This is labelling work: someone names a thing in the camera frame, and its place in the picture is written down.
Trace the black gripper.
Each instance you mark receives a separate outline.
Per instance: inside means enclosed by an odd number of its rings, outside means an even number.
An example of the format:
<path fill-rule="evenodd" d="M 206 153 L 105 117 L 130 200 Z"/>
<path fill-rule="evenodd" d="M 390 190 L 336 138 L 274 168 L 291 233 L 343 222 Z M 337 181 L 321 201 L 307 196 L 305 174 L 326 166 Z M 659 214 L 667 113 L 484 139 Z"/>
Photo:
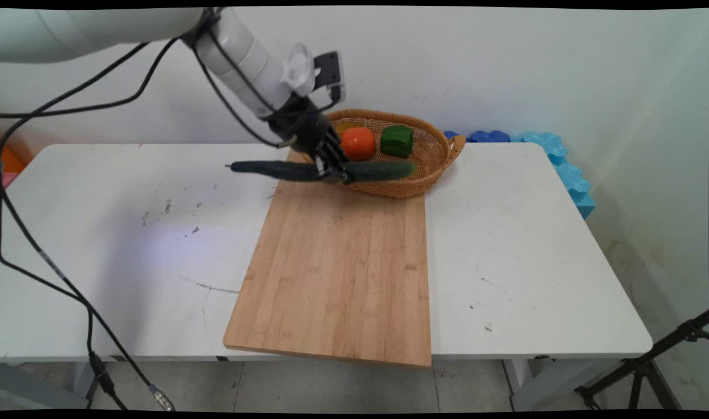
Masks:
<path fill-rule="evenodd" d="M 347 182 L 347 175 L 352 175 L 341 138 L 312 100 L 288 100 L 282 109 L 266 118 L 266 124 L 282 141 L 276 145 L 278 148 L 315 153 L 318 182 L 342 184 Z"/>

